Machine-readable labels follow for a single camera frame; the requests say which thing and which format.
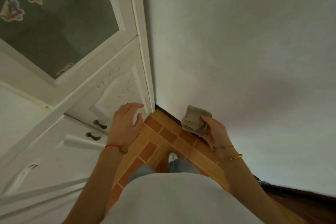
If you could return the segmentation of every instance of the blue jeans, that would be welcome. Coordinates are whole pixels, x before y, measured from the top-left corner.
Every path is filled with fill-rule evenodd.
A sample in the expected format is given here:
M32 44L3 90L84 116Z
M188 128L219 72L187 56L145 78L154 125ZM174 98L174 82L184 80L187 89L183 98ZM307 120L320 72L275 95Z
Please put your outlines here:
M191 164L185 158L175 159L174 161L170 162L168 165L168 171L170 173L193 173L200 175L200 172L197 170L197 168L194 167L193 164ZM130 176L129 182L141 176L155 173L156 171L153 168L145 164L139 167L139 169Z

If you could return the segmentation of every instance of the t-shirt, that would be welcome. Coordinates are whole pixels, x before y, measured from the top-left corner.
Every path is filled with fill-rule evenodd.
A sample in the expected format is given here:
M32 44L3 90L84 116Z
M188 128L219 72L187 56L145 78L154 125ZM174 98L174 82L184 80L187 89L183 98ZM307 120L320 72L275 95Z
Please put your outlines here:
M103 224L262 223L213 179L159 173L130 182Z

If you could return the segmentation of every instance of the metal handle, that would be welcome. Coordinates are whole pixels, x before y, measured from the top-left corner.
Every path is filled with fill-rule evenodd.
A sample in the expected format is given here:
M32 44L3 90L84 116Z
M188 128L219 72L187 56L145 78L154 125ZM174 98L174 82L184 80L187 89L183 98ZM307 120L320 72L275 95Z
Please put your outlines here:
M100 124L98 120L94 120L93 124L98 125L101 129L107 129L107 126Z
M86 136L87 136L87 137L91 137L91 138L92 138L93 140L95 140L95 141L98 141L98 140L101 139L100 136L99 136L99 137L93 136L90 132L87 132L87 133L86 133Z

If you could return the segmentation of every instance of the hand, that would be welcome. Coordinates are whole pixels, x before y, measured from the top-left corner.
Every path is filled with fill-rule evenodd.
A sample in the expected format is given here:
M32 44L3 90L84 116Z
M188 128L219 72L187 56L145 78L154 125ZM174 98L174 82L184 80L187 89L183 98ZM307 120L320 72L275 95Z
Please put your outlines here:
M230 146L232 142L226 132L226 127L214 118L202 115L204 120L211 128L210 132L203 136L203 138L209 143L210 147L217 148L220 146Z
M144 104L127 103L114 113L106 144L129 147L133 143L143 123L142 115L139 113L133 126L134 115L141 107L144 107Z

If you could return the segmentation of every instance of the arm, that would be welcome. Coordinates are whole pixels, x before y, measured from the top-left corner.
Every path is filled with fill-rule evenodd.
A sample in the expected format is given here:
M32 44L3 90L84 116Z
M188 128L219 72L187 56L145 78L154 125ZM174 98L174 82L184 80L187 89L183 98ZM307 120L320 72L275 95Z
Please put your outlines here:
M133 117L143 104L128 103L115 112L107 144L130 146L142 125L141 113L133 126ZM114 177L123 154L119 148L107 147L99 155L98 162L87 180L82 193L63 224L98 224L104 219L111 195Z
M216 147L215 154L218 159L238 156L239 153L233 147L220 148L232 145L225 126L210 117L202 116L202 119L211 128L210 134L205 139L211 147ZM258 184L242 158L227 162L220 161L219 166L224 171L232 195L261 221L266 224L288 223Z

